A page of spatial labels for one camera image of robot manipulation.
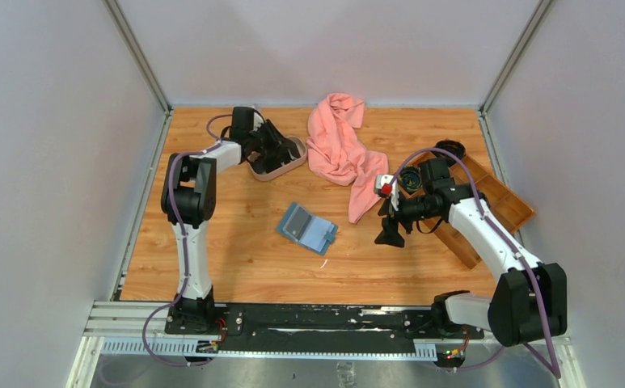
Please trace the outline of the black VIP card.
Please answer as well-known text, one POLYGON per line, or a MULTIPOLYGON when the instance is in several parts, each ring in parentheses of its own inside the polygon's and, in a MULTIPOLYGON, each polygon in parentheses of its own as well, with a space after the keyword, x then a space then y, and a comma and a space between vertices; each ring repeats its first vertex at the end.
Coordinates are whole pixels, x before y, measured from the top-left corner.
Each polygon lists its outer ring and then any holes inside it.
POLYGON ((312 220, 310 213, 303 207, 296 207, 286 219, 282 228, 283 233, 293 240, 298 241, 305 233, 312 220))

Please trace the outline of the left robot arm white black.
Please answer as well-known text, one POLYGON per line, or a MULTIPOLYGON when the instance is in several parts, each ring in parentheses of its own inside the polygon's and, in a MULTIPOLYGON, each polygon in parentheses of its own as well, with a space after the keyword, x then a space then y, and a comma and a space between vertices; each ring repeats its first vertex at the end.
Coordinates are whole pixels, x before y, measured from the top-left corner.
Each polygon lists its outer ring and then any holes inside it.
POLYGON ((175 233, 179 284, 168 306, 168 334, 206 334, 220 322, 209 276, 207 233, 217 204, 217 175, 244 164, 259 181, 270 181, 305 163, 299 137, 282 134, 252 107, 235 107, 214 143, 172 154, 163 182, 161 209, 175 233))

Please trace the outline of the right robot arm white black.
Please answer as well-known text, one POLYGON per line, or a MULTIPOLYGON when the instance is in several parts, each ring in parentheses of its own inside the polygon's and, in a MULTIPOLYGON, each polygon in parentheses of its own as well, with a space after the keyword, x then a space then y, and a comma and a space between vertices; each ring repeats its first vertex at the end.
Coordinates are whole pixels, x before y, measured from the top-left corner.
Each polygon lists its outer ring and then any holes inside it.
POLYGON ((418 221, 437 218, 450 224, 486 264, 497 281, 492 297, 468 291, 434 298, 431 326, 451 337, 463 325, 490 331, 505 347, 565 334, 568 328, 567 276, 557 264, 545 264, 525 249, 493 215, 473 182, 457 183, 444 158, 419 166, 423 194, 406 197, 393 175, 378 175, 374 191, 384 203, 378 245, 403 247, 399 232, 412 232, 418 221))

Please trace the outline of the blue leather card holder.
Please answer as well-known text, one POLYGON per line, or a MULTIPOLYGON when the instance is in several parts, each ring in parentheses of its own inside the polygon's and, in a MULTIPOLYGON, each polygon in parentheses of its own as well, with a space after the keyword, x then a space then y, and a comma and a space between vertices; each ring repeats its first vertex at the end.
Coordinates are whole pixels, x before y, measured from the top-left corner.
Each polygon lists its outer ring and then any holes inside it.
POLYGON ((297 202, 293 202, 287 208, 284 213, 283 218, 277 224, 276 231, 282 235, 284 238, 287 238, 292 243, 295 243, 301 247, 306 248, 309 251, 312 251, 318 255, 325 255, 328 248, 335 242, 336 233, 338 231, 338 225, 325 219, 322 217, 318 217, 312 213, 310 215, 313 217, 310 224, 308 225, 304 235, 298 240, 295 241, 291 237, 285 235, 283 233, 283 226, 286 222, 286 219, 293 212, 296 207, 303 207, 297 202))

